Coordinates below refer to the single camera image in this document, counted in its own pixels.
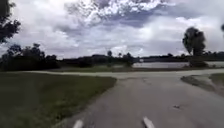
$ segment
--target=asphalt road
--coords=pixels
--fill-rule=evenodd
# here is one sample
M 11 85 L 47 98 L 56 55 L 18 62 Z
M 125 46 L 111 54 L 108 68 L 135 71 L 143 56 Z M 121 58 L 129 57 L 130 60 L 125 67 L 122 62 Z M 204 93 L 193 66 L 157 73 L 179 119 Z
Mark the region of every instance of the asphalt road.
M 181 76 L 220 72 L 224 70 L 61 73 L 112 76 L 118 82 L 85 111 L 58 127 L 72 128 L 81 119 L 85 128 L 143 128 L 141 121 L 147 116 L 156 128 L 224 128 L 224 98 L 180 80 Z

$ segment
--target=grass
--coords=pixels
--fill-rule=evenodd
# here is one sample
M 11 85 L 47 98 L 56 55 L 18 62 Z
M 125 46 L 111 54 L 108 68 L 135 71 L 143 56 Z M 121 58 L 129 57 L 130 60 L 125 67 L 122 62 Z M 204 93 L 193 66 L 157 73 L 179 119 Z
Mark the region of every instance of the grass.
M 224 86 L 224 73 L 213 74 L 210 77 L 214 83 L 221 83 Z
M 215 88 L 212 85 L 209 85 L 204 81 L 196 79 L 195 76 L 184 76 L 181 78 L 181 80 L 193 86 L 203 88 L 207 91 L 215 91 Z
M 0 73 L 1 128 L 49 128 L 113 87 L 113 78 Z
M 162 71 L 190 71 L 220 68 L 108 68 L 108 67 L 92 67 L 92 68 L 60 68 L 49 70 L 51 72 L 162 72 Z

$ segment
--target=cloudy sky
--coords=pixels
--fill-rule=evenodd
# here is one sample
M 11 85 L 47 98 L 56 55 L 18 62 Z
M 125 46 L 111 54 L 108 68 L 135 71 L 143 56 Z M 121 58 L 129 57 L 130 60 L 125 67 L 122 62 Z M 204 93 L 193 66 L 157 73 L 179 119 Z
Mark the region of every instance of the cloudy sky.
M 11 0 L 20 33 L 10 41 L 41 44 L 59 58 L 105 54 L 181 54 L 186 28 L 206 35 L 207 50 L 224 50 L 223 0 Z

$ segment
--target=dark tree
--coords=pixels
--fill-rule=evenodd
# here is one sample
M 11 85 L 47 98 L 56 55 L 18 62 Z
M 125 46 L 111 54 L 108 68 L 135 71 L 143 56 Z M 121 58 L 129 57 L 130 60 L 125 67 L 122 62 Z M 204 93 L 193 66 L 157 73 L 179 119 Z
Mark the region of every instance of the dark tree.
M 7 39 L 18 33 L 20 22 L 10 20 L 10 9 L 15 4 L 10 4 L 8 0 L 0 0 L 0 44 L 6 43 Z
M 168 56 L 169 58 L 172 58 L 172 57 L 173 57 L 173 54 L 168 53 L 167 56 Z
M 122 56 L 122 53 L 119 53 L 119 54 L 118 54 L 118 57 L 121 58 L 121 56 Z
M 130 53 L 127 53 L 126 55 L 124 55 L 123 60 L 125 62 L 125 66 L 127 67 L 131 67 L 134 63 L 134 57 Z
M 42 70 L 59 68 L 55 55 L 45 57 L 39 44 L 32 47 L 21 48 L 20 45 L 12 45 L 2 56 L 1 68 L 5 71 Z
M 183 45 L 188 53 L 193 56 L 193 60 L 190 60 L 190 66 L 207 66 L 207 64 L 201 60 L 201 56 L 205 49 L 204 42 L 205 36 L 202 31 L 199 31 L 194 27 L 190 27 L 186 30 L 183 38 Z
M 108 64 L 107 64 L 107 66 L 108 67 L 112 67 L 112 59 L 113 59 L 113 53 L 112 53 L 112 51 L 108 51 L 107 52 L 107 57 L 108 57 Z

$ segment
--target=lake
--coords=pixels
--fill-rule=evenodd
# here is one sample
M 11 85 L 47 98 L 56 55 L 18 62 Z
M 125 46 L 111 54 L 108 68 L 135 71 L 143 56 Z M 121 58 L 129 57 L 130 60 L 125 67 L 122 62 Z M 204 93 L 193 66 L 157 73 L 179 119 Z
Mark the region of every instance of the lake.
M 209 66 L 224 67 L 224 62 L 206 62 Z M 188 62 L 152 62 L 152 63 L 135 63 L 134 68 L 183 68 L 188 66 Z

